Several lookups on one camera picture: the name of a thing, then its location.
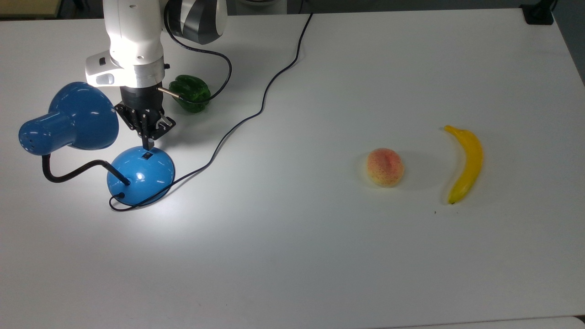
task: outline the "artificial peach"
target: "artificial peach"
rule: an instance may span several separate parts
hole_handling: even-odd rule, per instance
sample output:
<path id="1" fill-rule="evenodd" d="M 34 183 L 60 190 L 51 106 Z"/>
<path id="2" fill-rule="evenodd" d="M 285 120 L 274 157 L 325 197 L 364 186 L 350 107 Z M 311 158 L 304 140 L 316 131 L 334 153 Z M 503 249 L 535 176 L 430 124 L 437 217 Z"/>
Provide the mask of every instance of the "artificial peach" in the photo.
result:
<path id="1" fill-rule="evenodd" d="M 367 156 L 367 174 L 383 187 L 396 185 L 404 174 L 400 156 L 391 149 L 375 149 Z"/>

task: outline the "black power cord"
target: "black power cord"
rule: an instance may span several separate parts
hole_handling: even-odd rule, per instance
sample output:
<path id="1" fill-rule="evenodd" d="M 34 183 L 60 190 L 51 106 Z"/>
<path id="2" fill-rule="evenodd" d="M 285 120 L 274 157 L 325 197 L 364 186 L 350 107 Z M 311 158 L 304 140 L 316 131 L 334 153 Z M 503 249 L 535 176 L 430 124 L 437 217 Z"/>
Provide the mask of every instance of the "black power cord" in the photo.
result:
<path id="1" fill-rule="evenodd" d="M 221 149 L 222 145 L 223 145 L 223 144 L 226 142 L 226 140 L 227 140 L 227 139 L 228 139 L 228 138 L 229 138 L 229 137 L 230 137 L 230 136 L 233 134 L 233 132 L 234 132 L 236 129 L 238 129 L 238 128 L 239 128 L 241 125 L 243 125 L 243 124 L 244 124 L 246 121 L 248 121 L 248 120 L 251 120 L 251 119 L 253 119 L 253 118 L 257 117 L 257 116 L 259 116 L 260 114 L 262 114 L 262 112 L 264 112 L 264 107 L 266 106 L 266 97 L 267 97 L 267 95 L 268 95 L 268 89 L 270 88 L 270 86 L 272 85 L 272 83 L 274 82 L 274 80 L 276 80 L 276 78 L 277 78 L 277 77 L 279 77 L 281 74 L 283 74 L 283 73 L 284 73 L 285 71 L 287 71 L 289 68 L 291 68 L 291 67 L 292 67 L 292 66 L 293 66 L 293 65 L 294 65 L 294 64 L 297 62 L 297 60 L 298 60 L 298 55 L 299 55 L 299 53 L 300 53 L 300 51 L 301 51 L 301 42 L 302 42 L 302 38 L 303 38 L 303 36 L 305 35 L 305 31 L 307 30 L 307 26 L 309 25 L 309 22 L 311 21 L 311 18 L 312 18 L 312 17 L 313 17 L 313 13 L 311 13 L 311 14 L 309 15 L 309 18 L 307 19 L 307 22 L 305 23 L 305 26 L 304 26 L 304 27 L 303 27 L 303 29 L 302 29 L 301 36 L 300 36 L 300 37 L 299 37 L 299 39 L 298 39 L 298 43 L 297 43 L 297 52 L 296 52 L 296 55 L 295 55 L 295 58 L 294 58 L 294 60 L 292 60 L 292 62 L 291 62 L 289 65 L 287 65 L 285 68 L 283 68 L 282 70 L 280 70 L 280 71 L 279 71 L 277 74 L 275 74 L 275 75 L 274 75 L 274 77 L 272 77 L 272 79 L 270 79 L 270 82 L 268 82 L 268 85 L 266 86 L 266 89 L 264 90 L 264 94 L 263 94 L 263 96 L 262 96 L 262 104 L 261 104 L 261 106 L 260 106 L 260 110 L 259 110 L 257 113 L 255 113 L 255 114 L 253 114 L 253 115 L 251 115 L 251 116 L 249 116 L 249 117 L 245 118 L 244 120 L 242 120 L 242 121 L 238 122 L 238 124 L 236 124 L 236 125 L 235 125 L 235 126 L 232 128 L 232 129 L 230 129 L 230 130 L 229 130 L 229 131 L 228 131 L 228 132 L 227 132 L 227 133 L 226 133 L 226 134 L 225 134 L 225 135 L 222 137 L 222 139 L 219 141 L 219 143 L 218 143 L 217 147 L 215 148 L 215 151 L 214 151 L 214 152 L 213 152 L 213 154 L 211 155 L 211 158 L 210 158 L 210 160 L 208 161 L 208 163 L 207 163 L 207 164 L 205 164 L 205 166 L 202 166 L 202 167 L 201 167 L 201 168 L 199 168 L 199 169 L 193 170 L 192 172 L 190 172 L 190 173 L 188 173 L 188 174 L 184 175 L 183 177 L 181 177 L 181 178 L 177 179 L 176 181 L 172 182 L 171 184 L 169 184 L 169 185 L 167 185 L 167 186 L 163 187 L 163 188 L 162 188 L 160 191 L 158 191 L 157 193 L 153 194 L 153 195 L 152 195 L 152 196 L 150 196 L 149 198 L 147 198 L 147 199 L 145 199 L 145 200 L 143 200 L 143 201 L 139 202 L 139 203 L 138 203 L 138 204 L 136 204 L 136 205 L 130 206 L 130 207 L 128 207 L 128 208 L 116 208 L 116 207 L 114 207 L 114 206 L 113 206 L 113 204 L 112 204 L 112 200 L 113 200 L 114 198 L 116 198 L 116 197 L 122 197 L 122 196 L 123 196 L 123 193 L 120 193 L 120 194 L 117 194 L 117 195 L 115 195 L 115 196 L 112 196 L 112 197 L 109 199 L 109 205 L 110 205 L 110 207 L 111 207 L 113 210 L 115 210 L 115 211 L 128 211 L 128 210 L 136 209 L 136 208 L 138 208 L 138 207 L 141 207 L 141 206 L 145 205 L 145 204 L 146 204 L 146 203 L 148 203 L 150 200 L 152 200 L 152 199 L 156 198 L 156 197 L 157 197 L 159 194 L 161 194 L 161 193 L 163 193 L 163 192 L 167 191 L 168 189 L 170 189 L 170 188 L 171 188 L 172 186 L 174 186 L 175 184 L 178 184 L 179 182 L 181 182 L 181 181 L 183 181 L 183 180 L 185 180 L 185 179 L 187 179 L 187 178 L 189 178 L 189 177 L 191 177 L 191 176 L 193 176 L 193 175 L 195 175 L 195 174 L 198 174 L 198 173 L 202 172 L 203 170 L 205 170 L 205 169 L 209 168 L 209 166 L 210 166 L 210 165 L 213 163 L 213 161 L 214 161 L 214 160 L 215 160 L 215 158 L 217 157 L 217 155 L 218 155 L 218 153 L 219 153 L 219 150 Z"/>
<path id="2" fill-rule="evenodd" d="M 228 84 L 228 81 L 232 76 L 232 62 L 229 60 L 229 58 L 226 55 L 224 55 L 222 53 L 213 52 L 211 50 L 189 47 L 186 44 L 177 40 L 177 38 L 173 35 L 173 33 L 171 31 L 171 27 L 168 25 L 168 2 L 167 2 L 167 5 L 164 6 L 163 19 L 164 19 L 164 28 L 167 30 L 168 36 L 171 37 L 171 39 L 173 41 L 175 41 L 175 43 L 177 43 L 179 46 L 181 46 L 187 50 L 190 50 L 192 52 L 198 52 L 198 53 L 203 53 L 203 54 L 211 54 L 211 55 L 219 56 L 227 62 L 228 76 L 225 78 L 225 81 L 223 82 L 221 87 L 213 95 L 209 96 L 209 98 L 202 100 L 202 101 L 192 101 L 192 100 L 188 100 L 188 99 L 184 98 L 182 95 L 179 95 L 179 97 L 178 97 L 179 100 L 182 100 L 184 102 L 191 103 L 191 104 L 203 104 L 205 102 L 208 102 L 208 101 L 214 99 L 217 95 L 219 95 L 220 92 L 222 92 L 222 90 L 225 88 L 225 85 Z"/>

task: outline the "table surface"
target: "table surface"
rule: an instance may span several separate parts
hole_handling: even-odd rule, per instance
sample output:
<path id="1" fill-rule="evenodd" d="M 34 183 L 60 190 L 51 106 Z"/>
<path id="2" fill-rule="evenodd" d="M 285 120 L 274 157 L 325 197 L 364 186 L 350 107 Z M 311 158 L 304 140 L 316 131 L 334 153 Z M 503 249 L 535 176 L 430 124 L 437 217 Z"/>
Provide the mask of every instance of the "table surface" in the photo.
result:
<path id="1" fill-rule="evenodd" d="M 306 15 L 230 17 L 208 49 L 233 77 L 158 147 L 177 174 L 260 108 L 294 58 Z M 585 88 L 556 25 L 519 9 L 315 15 L 265 112 L 213 165 L 138 211 L 107 205 L 106 173 L 46 181 L 18 129 L 84 80 L 108 48 L 102 20 L 0 22 L 2 328 L 379 328 L 585 313 Z M 179 74 L 212 90 L 216 57 L 162 38 Z M 119 90 L 103 88 L 116 103 Z M 483 171 L 446 194 L 474 131 Z M 140 144 L 121 128 L 98 151 L 62 148 L 55 174 Z M 392 148 L 393 189 L 364 176 Z"/>
<path id="2" fill-rule="evenodd" d="M 0 17 L 57 17 L 61 0 L 0 0 Z"/>

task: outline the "yellow banana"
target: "yellow banana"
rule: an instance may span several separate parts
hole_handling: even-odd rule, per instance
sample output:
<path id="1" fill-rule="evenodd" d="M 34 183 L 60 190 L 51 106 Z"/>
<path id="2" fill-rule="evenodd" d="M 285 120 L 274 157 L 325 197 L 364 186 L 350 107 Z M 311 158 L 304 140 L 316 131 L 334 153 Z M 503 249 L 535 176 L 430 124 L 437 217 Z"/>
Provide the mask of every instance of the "yellow banana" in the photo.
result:
<path id="1" fill-rule="evenodd" d="M 483 150 L 479 139 L 473 132 L 457 129 L 449 125 L 445 126 L 445 131 L 457 138 L 465 151 L 466 158 L 463 173 L 461 173 L 449 193 L 449 203 L 453 204 L 463 199 L 473 186 L 473 183 L 475 183 L 483 163 Z"/>

